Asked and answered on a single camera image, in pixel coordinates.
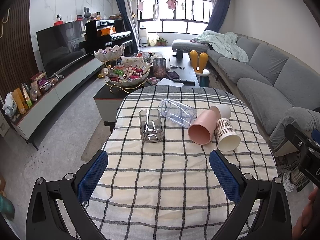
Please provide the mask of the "person's right hand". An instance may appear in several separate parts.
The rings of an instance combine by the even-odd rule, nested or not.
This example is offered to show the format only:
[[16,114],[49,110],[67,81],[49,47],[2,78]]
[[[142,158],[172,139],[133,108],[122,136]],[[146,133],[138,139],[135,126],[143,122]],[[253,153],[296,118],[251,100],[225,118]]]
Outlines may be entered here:
[[297,222],[292,229],[292,239],[299,239],[300,236],[302,235],[303,231],[305,230],[305,228],[310,223],[310,221],[312,219],[312,206],[313,206],[313,203],[316,199],[317,192],[318,192],[318,188],[315,188],[310,193],[310,195],[308,197],[309,202],[306,205],[306,207],[304,207],[304,210],[303,210],[301,216],[297,219]]

